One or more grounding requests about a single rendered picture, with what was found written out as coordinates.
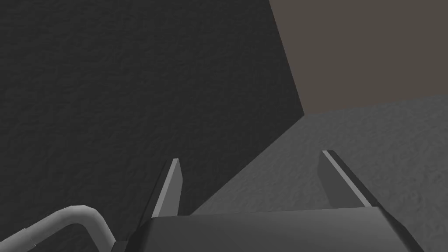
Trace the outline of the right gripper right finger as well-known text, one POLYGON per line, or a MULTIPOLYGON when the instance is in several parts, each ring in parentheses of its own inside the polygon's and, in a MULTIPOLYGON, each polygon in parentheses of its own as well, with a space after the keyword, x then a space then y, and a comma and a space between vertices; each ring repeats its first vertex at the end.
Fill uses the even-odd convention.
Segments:
POLYGON ((376 197, 335 151, 320 152, 317 175, 333 208, 381 207, 376 197))

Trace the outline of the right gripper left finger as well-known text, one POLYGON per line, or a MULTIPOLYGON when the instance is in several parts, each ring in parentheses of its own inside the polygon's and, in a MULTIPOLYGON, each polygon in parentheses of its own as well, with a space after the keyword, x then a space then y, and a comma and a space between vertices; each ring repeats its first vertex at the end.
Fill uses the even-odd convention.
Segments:
POLYGON ((178 215, 183 184, 180 160, 166 160, 156 178, 140 217, 139 227, 151 218, 178 215))

